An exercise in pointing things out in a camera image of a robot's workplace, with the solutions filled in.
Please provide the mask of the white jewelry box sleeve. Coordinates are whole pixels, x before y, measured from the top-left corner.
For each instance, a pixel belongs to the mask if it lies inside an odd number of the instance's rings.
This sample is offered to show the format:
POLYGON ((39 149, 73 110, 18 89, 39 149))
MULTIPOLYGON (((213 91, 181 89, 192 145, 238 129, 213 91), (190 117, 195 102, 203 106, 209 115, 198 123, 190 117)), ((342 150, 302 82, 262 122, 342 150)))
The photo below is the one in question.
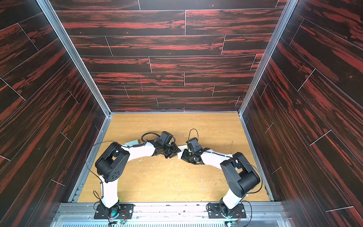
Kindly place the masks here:
POLYGON ((181 145, 181 146, 178 146, 178 149, 180 150, 178 152, 178 155, 179 155, 179 154, 182 154, 185 150, 188 150, 188 146, 187 145, 181 145))

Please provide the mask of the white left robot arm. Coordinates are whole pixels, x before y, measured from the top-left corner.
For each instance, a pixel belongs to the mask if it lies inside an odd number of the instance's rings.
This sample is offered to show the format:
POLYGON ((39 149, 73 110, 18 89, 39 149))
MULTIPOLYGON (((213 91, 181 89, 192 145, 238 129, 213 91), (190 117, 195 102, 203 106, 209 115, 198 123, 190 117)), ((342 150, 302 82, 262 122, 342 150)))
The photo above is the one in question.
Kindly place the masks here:
POLYGON ((102 181, 101 203, 108 209, 119 203, 118 179, 123 174, 128 161, 158 155, 171 159, 179 152, 181 150, 174 143, 160 146, 157 143, 146 142, 130 147, 117 142, 111 143, 95 162, 97 174, 102 181))

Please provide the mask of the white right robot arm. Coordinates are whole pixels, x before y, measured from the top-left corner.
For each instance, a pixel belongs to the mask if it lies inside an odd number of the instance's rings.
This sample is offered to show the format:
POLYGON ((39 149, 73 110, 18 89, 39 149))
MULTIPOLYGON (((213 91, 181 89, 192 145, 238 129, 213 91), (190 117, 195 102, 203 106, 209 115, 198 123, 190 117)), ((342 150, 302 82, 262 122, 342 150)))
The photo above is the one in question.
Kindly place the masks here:
POLYGON ((187 148, 178 155, 178 158, 193 165, 209 165, 222 170, 229 190, 220 200, 219 204, 212 204, 207 210, 210 213, 231 218, 238 214, 245 217, 242 199, 251 193, 260 182, 260 176, 254 166, 246 157, 237 152, 235 154, 222 154, 209 148, 193 152, 187 148))

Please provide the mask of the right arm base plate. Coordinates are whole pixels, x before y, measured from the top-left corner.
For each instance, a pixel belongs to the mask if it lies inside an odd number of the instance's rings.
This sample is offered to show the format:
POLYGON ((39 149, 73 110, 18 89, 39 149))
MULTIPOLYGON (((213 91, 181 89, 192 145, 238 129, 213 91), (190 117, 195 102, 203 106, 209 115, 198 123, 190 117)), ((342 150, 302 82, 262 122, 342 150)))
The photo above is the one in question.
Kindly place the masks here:
POLYGON ((239 203, 234 208, 228 208, 224 203, 209 202, 206 205, 206 210, 209 218, 246 218, 244 205, 239 203))

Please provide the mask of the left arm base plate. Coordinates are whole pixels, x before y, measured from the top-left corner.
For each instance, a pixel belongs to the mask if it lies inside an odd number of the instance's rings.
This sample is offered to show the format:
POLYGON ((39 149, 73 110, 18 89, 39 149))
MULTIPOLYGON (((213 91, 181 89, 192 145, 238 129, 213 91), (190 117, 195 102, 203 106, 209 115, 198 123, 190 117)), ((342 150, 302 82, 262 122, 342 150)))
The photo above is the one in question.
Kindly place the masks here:
POLYGON ((129 220, 132 218, 135 205, 132 203, 116 203, 107 208, 100 202, 96 208, 94 219, 96 220, 129 220))

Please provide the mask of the aluminium front rail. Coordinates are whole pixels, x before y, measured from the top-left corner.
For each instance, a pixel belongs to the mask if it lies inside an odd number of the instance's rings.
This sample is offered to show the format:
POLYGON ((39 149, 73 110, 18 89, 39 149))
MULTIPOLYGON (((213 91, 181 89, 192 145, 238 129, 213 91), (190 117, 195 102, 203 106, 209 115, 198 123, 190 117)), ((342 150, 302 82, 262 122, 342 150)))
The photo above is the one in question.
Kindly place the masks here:
POLYGON ((210 218, 208 202, 135 202, 118 219, 95 219, 93 203, 63 203, 52 227, 291 227, 280 202, 244 202, 233 218, 210 218))

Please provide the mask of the aluminium frame rail left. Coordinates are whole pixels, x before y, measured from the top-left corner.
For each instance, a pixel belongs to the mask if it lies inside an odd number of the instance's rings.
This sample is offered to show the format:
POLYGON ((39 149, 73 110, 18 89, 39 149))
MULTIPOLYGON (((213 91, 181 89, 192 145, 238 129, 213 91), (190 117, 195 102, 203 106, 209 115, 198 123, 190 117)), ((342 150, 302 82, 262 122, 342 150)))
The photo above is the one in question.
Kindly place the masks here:
POLYGON ((82 78, 84 79, 91 93, 95 97, 96 101, 98 102, 105 116, 109 117, 111 115, 111 110, 109 106, 107 105, 100 90, 98 89, 96 83, 94 82, 92 76, 90 75, 90 72, 85 66, 82 58, 77 52, 74 44, 72 43, 59 17, 57 16, 55 10, 53 9, 50 1, 36 0, 36 2, 39 5, 45 17, 47 18, 47 20, 49 21, 52 28, 54 29, 56 35, 58 36, 64 48, 66 49, 70 58, 74 62, 75 66, 77 67, 78 71, 80 72, 82 78))

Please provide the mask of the aluminium frame rail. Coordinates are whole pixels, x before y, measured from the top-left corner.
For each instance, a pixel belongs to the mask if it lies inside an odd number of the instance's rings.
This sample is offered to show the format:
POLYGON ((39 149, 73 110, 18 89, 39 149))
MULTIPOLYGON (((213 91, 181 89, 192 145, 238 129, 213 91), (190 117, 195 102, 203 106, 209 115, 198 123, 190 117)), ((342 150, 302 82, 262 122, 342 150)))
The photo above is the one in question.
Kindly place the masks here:
POLYGON ((296 7, 298 3, 298 0, 289 0, 287 1, 283 11, 282 11, 282 14, 281 14, 281 17, 277 23, 277 26, 271 36, 271 39, 267 45, 267 48, 261 58, 261 61, 260 61, 260 64, 255 72, 255 75, 252 79, 252 82, 251 82, 251 85, 248 89, 248 92, 246 93, 246 96, 245 96, 245 99, 242 103, 242 106, 240 107, 239 109, 239 117, 240 119, 243 118, 243 113, 245 112, 246 108, 247 108, 247 105, 254 93, 254 91, 256 90, 257 88, 257 85, 263 75, 263 72, 265 71, 265 68, 294 12, 294 9, 296 7))
POLYGON ((109 106, 107 105, 100 90, 98 89, 96 83, 94 82, 92 76, 90 75, 90 72, 85 66, 82 58, 77 52, 74 44, 72 43, 59 17, 57 16, 55 10, 53 9, 50 1, 36 0, 36 2, 39 5, 45 17, 47 18, 47 20, 49 21, 52 28, 54 29, 56 35, 58 36, 64 48, 66 49, 70 58, 74 62, 75 66, 77 67, 78 71, 80 72, 82 78, 84 79, 91 93, 95 97, 96 101, 98 102, 105 116, 109 117, 111 115, 111 110, 109 106))

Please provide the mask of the aluminium frame rail right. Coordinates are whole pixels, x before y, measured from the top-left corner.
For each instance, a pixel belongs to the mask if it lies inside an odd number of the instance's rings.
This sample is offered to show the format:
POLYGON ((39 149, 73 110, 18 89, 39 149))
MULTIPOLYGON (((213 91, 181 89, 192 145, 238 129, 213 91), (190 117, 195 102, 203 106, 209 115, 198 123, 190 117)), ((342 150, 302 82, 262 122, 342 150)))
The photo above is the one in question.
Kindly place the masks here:
POLYGON ((239 117, 240 119, 243 118, 243 113, 245 112, 246 108, 247 108, 247 105, 254 93, 254 91, 256 90, 257 88, 257 85, 263 75, 263 72, 265 71, 265 68, 294 12, 294 9, 296 7, 298 3, 298 0, 289 0, 287 1, 283 11, 282 11, 282 14, 281 14, 281 17, 277 23, 277 26, 271 36, 271 39, 267 45, 267 48, 261 58, 261 61, 260 61, 260 64, 255 72, 255 75, 252 79, 252 82, 251 82, 251 85, 248 89, 248 92, 246 93, 246 96, 245 96, 245 99, 242 103, 242 106, 240 107, 239 109, 239 117))

